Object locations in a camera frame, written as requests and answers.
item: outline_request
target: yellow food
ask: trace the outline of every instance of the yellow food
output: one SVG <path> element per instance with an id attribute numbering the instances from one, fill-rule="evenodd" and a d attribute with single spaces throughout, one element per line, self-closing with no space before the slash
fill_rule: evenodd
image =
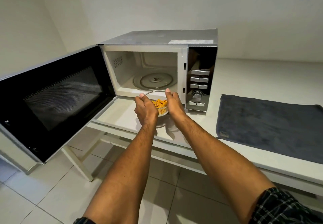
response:
<path id="1" fill-rule="evenodd" d="M 165 106 L 167 106 L 167 100 L 156 100 L 156 101 L 152 101 L 152 103 L 156 106 L 156 108 L 164 108 Z M 166 109 L 158 109 L 159 114 L 163 114 L 164 112 L 166 112 Z"/>

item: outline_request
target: microwave vent holes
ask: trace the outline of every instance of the microwave vent holes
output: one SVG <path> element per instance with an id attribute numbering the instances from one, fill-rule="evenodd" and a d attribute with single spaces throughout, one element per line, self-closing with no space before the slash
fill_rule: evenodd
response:
<path id="1" fill-rule="evenodd" d="M 112 63 L 113 63 L 113 66 L 116 68 L 116 67 L 118 67 L 118 66 L 120 66 L 121 64 L 123 64 L 123 58 L 122 58 L 122 56 L 120 56 L 120 57 L 118 57 L 118 58 L 116 58 L 116 59 L 114 59 L 113 61 L 112 61 Z"/>

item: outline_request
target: white sticker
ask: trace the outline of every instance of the white sticker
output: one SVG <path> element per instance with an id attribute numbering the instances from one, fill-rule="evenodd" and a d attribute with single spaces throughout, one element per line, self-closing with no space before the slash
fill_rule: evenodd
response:
<path id="1" fill-rule="evenodd" d="M 168 44 L 213 44 L 213 40 L 171 40 Z"/>

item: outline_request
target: left hand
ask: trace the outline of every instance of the left hand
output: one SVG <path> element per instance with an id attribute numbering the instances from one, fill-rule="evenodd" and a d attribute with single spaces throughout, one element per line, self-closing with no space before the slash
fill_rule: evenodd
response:
<path id="1" fill-rule="evenodd" d="M 140 124 L 156 124 L 158 119 L 158 110 L 152 101 L 143 93 L 135 97 L 136 108 L 135 113 L 140 121 Z"/>

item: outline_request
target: person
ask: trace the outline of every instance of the person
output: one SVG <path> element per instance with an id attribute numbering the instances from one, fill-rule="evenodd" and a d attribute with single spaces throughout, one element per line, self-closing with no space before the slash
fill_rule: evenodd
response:
<path id="1" fill-rule="evenodd" d="M 190 119 L 176 92 L 166 89 L 166 97 L 176 127 L 191 145 L 205 173 L 224 193 L 240 223 L 322 223 L 310 209 L 276 188 L 245 157 Z M 138 223 L 158 111 L 142 93 L 135 102 L 142 127 L 111 166 L 83 217 L 75 224 Z"/>

